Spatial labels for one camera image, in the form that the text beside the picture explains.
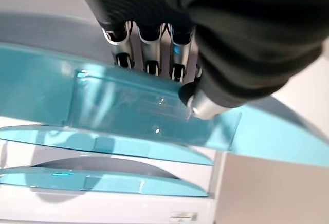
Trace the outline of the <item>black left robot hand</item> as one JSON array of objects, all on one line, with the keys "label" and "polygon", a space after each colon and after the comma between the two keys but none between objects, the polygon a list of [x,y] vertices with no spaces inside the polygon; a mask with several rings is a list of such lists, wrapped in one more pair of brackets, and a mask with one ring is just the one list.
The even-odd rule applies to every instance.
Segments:
[{"label": "black left robot hand", "polygon": [[170,76],[182,81],[192,40],[202,73],[180,89],[198,118],[267,97],[309,66],[328,37],[328,0],[86,0],[112,45],[133,67],[127,22],[137,25],[145,72],[160,72],[160,40],[171,37]]}]

